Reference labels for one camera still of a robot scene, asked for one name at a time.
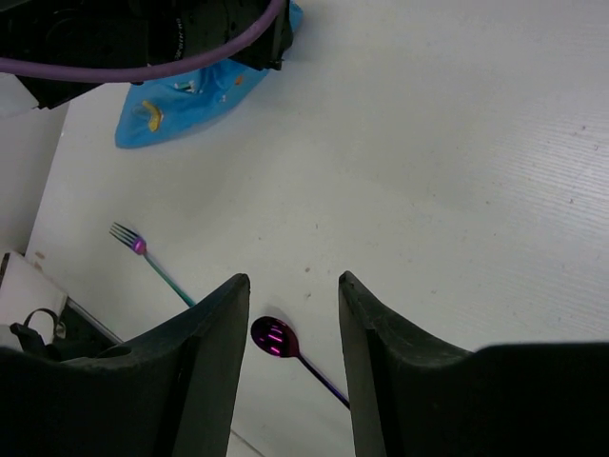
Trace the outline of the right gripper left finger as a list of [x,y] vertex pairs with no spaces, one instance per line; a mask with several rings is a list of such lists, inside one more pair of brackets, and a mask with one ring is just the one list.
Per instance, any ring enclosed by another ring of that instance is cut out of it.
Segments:
[[1,351],[5,456],[223,456],[246,346],[239,273],[163,324],[94,358]]

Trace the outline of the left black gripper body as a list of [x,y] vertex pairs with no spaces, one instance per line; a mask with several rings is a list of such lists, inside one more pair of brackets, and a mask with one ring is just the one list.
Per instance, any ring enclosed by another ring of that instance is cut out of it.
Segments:
[[143,83],[206,68],[255,42],[284,0],[234,40],[180,60],[149,62],[144,1],[4,1],[1,4],[1,108],[54,109],[108,83]]

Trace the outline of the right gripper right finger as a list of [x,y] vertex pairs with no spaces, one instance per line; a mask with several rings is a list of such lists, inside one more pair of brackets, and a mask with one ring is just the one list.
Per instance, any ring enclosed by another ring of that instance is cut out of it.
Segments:
[[458,348],[350,272],[339,318],[359,456],[604,456],[606,343]]

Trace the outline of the purple iridescent spoon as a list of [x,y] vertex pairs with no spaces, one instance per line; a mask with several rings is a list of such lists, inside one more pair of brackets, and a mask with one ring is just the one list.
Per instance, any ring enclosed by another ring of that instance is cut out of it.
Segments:
[[350,409],[347,397],[302,355],[298,337],[287,323],[272,316],[259,317],[250,326],[250,336],[259,349],[273,357],[297,359],[344,407]]

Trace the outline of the iridescent fork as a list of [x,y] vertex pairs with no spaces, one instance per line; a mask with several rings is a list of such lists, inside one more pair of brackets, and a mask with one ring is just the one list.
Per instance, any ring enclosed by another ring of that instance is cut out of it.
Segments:
[[163,268],[155,261],[147,248],[147,241],[138,232],[125,227],[119,223],[112,223],[109,229],[110,235],[118,242],[126,246],[136,255],[145,259],[147,264],[155,271],[155,273],[180,297],[180,299],[189,307],[196,305],[182,288],[176,284],[173,279],[163,270]]

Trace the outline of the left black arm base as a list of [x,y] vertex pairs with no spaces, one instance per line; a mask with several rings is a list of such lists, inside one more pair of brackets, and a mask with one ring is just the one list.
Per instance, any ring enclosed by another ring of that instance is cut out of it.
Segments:
[[17,252],[1,255],[1,345],[51,360],[95,357],[121,340]]

